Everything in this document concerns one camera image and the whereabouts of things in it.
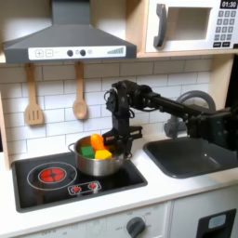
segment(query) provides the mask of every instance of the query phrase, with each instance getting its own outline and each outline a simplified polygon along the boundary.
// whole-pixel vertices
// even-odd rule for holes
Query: wooden spoon
[[[74,115],[82,120],[87,117],[86,102],[84,101],[84,64],[75,63],[77,81],[77,100],[73,104]]]
[[[41,108],[36,103],[35,85],[34,85],[34,65],[29,63],[25,65],[25,71],[28,83],[29,105],[25,110],[25,122],[28,125],[39,125],[44,121]]]

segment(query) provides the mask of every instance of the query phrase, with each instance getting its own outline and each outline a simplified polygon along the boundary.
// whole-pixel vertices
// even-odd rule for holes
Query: stove knob
[[[126,229],[132,238],[137,238],[145,230],[145,222],[142,218],[132,218],[128,221]]]

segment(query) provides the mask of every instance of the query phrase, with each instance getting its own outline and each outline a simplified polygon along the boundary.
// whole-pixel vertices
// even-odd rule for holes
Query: wall
[[[105,109],[104,93],[119,80],[132,80],[152,87],[164,97],[176,99],[189,90],[208,92],[209,57],[172,59],[137,59],[89,61],[85,64],[85,99],[87,120],[73,115],[76,86],[73,63],[36,64],[37,99],[44,110],[45,123],[27,126],[24,110],[28,91],[23,65],[0,64],[0,89],[10,154],[52,153],[91,133],[104,133],[112,127],[110,112]],[[136,112],[131,125],[142,125],[143,133],[163,131],[169,115],[160,112]]]

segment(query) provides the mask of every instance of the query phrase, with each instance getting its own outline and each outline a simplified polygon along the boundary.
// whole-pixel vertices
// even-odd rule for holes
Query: stovetop
[[[71,153],[13,163],[16,208],[29,212],[101,195],[146,186],[147,181],[130,161],[114,175],[91,177],[77,169]]]

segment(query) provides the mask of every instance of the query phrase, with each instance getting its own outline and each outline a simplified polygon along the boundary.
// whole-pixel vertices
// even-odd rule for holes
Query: orange vegetable
[[[106,148],[104,146],[103,136],[99,134],[93,134],[91,136],[91,146],[93,147],[95,151],[105,150]]]

